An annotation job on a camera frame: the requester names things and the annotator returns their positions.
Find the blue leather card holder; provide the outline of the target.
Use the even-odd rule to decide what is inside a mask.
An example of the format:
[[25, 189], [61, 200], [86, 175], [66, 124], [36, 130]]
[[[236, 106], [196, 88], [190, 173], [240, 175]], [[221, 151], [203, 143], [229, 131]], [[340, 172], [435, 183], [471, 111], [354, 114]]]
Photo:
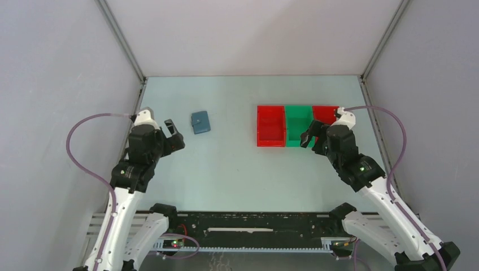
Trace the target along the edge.
[[207, 111], [198, 111], [191, 114], [191, 126], [194, 134], [202, 134], [211, 130]]

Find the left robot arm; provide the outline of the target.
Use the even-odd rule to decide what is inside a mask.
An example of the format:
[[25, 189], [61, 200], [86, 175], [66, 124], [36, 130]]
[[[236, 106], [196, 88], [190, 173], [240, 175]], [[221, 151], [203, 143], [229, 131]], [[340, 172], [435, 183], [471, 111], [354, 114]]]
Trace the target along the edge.
[[160, 158], [185, 147], [184, 139], [171, 119], [164, 123], [167, 137], [153, 117], [130, 116], [133, 127], [128, 147], [106, 184], [108, 206], [95, 245], [77, 270], [139, 270], [154, 243], [178, 229], [176, 207], [157, 203], [132, 239], [128, 238], [140, 200], [146, 194]]

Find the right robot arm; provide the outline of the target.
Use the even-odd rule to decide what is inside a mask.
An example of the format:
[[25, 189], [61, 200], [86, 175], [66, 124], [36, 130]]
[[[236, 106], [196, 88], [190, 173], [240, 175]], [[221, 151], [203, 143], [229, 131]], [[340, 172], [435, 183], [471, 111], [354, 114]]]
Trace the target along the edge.
[[443, 242], [404, 205], [387, 185], [386, 174], [369, 156], [359, 153], [353, 131], [346, 125], [314, 120], [301, 134], [301, 147], [316, 138], [313, 152], [328, 158], [339, 178], [375, 207], [389, 227], [368, 222], [352, 205], [330, 212], [332, 234], [353, 235], [386, 258], [395, 270], [450, 270], [460, 255], [454, 242]]

